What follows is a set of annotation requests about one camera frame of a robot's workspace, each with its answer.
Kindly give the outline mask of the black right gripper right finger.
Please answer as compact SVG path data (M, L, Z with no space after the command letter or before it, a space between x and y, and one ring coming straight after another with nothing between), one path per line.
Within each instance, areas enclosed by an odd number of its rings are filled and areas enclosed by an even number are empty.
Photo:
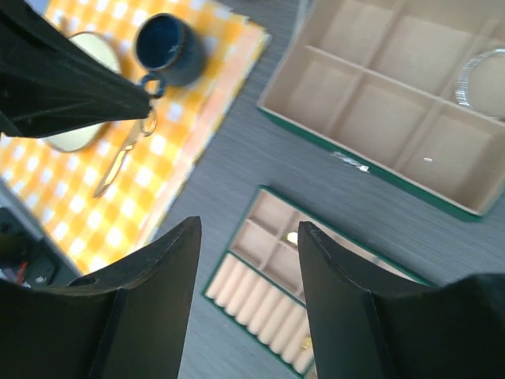
M503 274L431 287L374 265L314 223L297 233L319 377L503 377Z

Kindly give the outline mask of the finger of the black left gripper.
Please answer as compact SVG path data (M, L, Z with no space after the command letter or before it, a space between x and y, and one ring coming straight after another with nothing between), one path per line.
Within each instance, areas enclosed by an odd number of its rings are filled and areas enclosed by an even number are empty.
M1 3L1 131L41 138L146 118L150 95L97 62L25 1Z

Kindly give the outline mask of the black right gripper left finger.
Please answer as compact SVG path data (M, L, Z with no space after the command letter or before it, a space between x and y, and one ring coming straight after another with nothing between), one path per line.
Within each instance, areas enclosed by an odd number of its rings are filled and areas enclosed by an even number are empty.
M200 218L66 286L1 283L4 378L176 378Z

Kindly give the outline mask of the green jewelry tray insert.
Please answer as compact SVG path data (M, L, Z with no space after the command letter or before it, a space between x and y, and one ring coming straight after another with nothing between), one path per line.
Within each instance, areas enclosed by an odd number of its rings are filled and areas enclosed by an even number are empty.
M269 186L259 186L203 289L203 296L297 378L316 364L297 250L297 227L317 225L359 257L397 276L427 281L355 242Z

